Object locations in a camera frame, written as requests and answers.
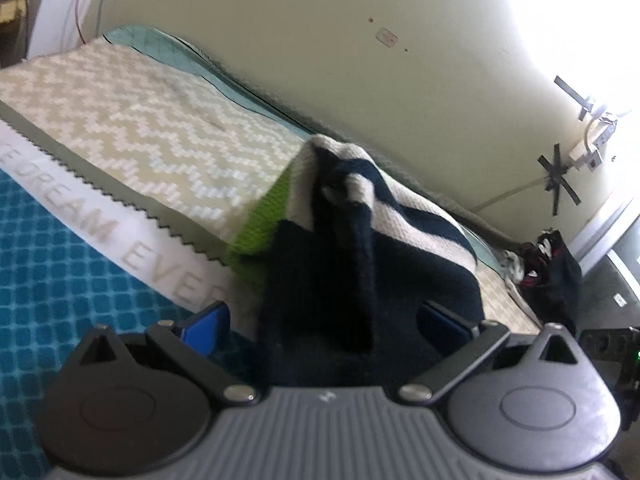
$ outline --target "ribbed gray surface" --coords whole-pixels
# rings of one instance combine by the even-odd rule
[[[139,480],[506,480],[461,450],[425,408],[381,388],[274,388],[252,408],[226,410],[189,456]],[[47,480],[87,478],[55,470]],[[554,476],[545,476],[549,480]],[[563,480],[613,480],[593,465]]]

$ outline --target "striped cloth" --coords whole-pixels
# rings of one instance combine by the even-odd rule
[[[424,301],[482,319],[476,256],[445,211],[354,144],[314,136],[290,166],[258,320],[264,380],[401,384],[440,359]]]

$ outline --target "beige wall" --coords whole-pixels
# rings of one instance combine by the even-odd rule
[[[553,83],[561,67],[531,56],[511,0],[105,0],[101,30],[129,23],[197,44],[468,208],[542,177],[538,156],[551,159],[555,142],[568,152],[584,126]],[[614,152],[597,173],[571,171],[583,204],[564,196],[556,219],[542,186],[481,215],[520,239],[551,225],[571,238],[615,185]]]

